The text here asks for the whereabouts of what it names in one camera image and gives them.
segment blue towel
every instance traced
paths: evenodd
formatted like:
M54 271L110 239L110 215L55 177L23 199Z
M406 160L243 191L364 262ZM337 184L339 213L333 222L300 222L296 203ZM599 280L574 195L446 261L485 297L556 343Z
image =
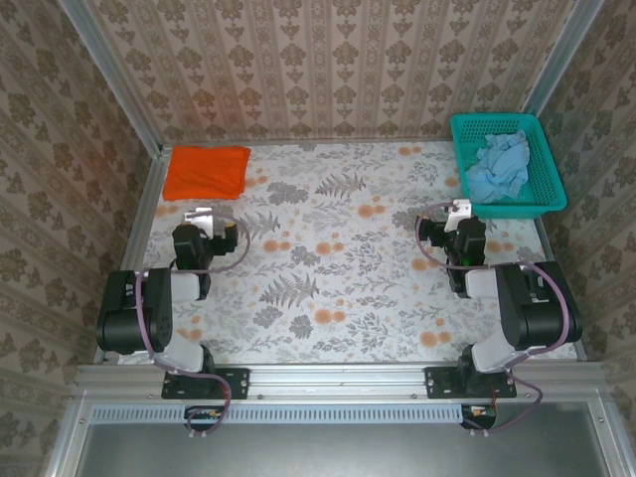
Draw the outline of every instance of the blue towel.
M516 199L528 182L530 148L526 133L488 134L488 147L477 151L479 162L466 171L470 200L489 204L508 196Z

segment floral tablecloth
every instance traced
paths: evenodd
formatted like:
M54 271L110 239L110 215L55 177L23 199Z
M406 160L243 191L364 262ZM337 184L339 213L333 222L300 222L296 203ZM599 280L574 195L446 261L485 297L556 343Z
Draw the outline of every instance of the floral tablecloth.
M246 223L245 261L213 275L205 301L173 309L177 331L218 363L455 360L499 326L495 300L450 293L415 245L418 212L462 196L451 143L254 146L245 182L235 201L160 199L145 254L146 266L167 266L171 232L195 207ZM488 262L543 258L532 221L487 228ZM240 242L213 265L236 260Z

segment plastic basket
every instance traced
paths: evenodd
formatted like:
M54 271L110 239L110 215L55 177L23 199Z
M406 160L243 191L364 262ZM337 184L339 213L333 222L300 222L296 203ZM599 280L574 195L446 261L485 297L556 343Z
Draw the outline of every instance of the plastic basket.
M539 120L531 114L470 113L450 119L461 187L468 194L466 170L477 162L477 150L486 147L486 134L526 132L530 146L528 182L517 199L504 198L491 204L473 204L475 215L484 219L535 219L546 212L562 211L567 205L555 159Z

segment orange cloth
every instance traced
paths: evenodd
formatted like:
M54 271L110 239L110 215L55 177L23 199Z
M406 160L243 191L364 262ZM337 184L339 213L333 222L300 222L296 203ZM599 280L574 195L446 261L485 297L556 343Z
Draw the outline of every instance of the orange cloth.
M237 199L245 190L246 147L176 146L163 188L165 201Z

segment wall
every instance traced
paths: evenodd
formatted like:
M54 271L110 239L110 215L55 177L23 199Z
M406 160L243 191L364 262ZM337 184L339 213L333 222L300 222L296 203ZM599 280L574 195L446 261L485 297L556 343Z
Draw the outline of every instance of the wall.
M89 0L167 143L449 137L520 110L573 0Z
M0 2L0 475L60 427L148 157L55 1Z
M636 432L636 2L607 0L541 121L569 206L547 218L556 257Z

